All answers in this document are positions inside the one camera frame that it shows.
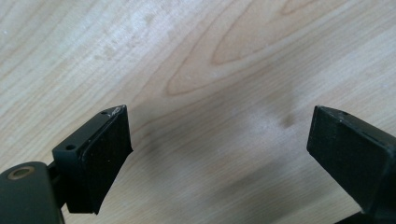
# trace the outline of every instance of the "wooden surface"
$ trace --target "wooden surface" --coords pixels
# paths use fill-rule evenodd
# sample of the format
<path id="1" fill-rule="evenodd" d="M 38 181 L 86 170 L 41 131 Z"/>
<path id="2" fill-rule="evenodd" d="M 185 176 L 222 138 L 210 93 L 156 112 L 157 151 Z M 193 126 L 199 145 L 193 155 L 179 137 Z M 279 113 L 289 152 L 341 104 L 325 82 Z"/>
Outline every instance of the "wooden surface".
<path id="1" fill-rule="evenodd" d="M 2 1 L 0 168 L 126 104 L 134 153 L 66 223 L 334 223 L 314 105 L 396 134 L 396 1 Z"/>

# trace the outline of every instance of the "screw hole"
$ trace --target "screw hole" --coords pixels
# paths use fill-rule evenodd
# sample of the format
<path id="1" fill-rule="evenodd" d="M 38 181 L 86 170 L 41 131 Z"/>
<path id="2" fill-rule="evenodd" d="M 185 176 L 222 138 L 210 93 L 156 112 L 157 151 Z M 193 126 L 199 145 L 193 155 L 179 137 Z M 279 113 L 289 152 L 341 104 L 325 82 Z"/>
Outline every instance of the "screw hole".
<path id="1" fill-rule="evenodd" d="M 14 170 L 8 175 L 8 179 L 17 180 L 26 177 L 35 171 L 35 167 L 33 166 L 23 166 L 17 170 Z"/>
<path id="2" fill-rule="evenodd" d="M 72 150 L 72 149 L 75 149 L 75 148 L 76 148 L 75 145 L 69 145 L 69 146 L 66 147 L 66 150 Z"/>

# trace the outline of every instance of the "wood grain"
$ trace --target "wood grain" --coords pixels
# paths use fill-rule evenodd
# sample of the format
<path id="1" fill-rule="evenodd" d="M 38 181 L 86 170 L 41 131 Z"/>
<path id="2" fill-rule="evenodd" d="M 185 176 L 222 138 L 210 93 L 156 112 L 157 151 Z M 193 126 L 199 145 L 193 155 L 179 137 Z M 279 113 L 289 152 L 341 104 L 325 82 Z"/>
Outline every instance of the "wood grain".
<path id="1" fill-rule="evenodd" d="M 396 2 L 2 1 L 0 168 L 129 108 L 134 153 L 66 223 L 334 223 L 314 105 L 396 134 Z"/>

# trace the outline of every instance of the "black clamp jaw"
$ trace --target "black clamp jaw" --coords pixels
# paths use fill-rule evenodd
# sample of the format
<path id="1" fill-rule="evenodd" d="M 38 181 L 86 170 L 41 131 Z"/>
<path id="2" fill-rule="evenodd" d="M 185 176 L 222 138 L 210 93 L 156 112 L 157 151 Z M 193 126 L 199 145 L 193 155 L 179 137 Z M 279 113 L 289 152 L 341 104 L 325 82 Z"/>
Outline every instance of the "black clamp jaw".
<path id="1" fill-rule="evenodd" d="M 396 138 L 344 111 L 316 106 L 307 149 L 359 204 L 338 223 L 396 223 Z"/>
<path id="2" fill-rule="evenodd" d="M 99 213 L 132 152 L 126 105 L 104 110 L 52 150 L 54 162 L 31 161 L 0 174 L 0 223 L 64 223 L 71 213 Z"/>

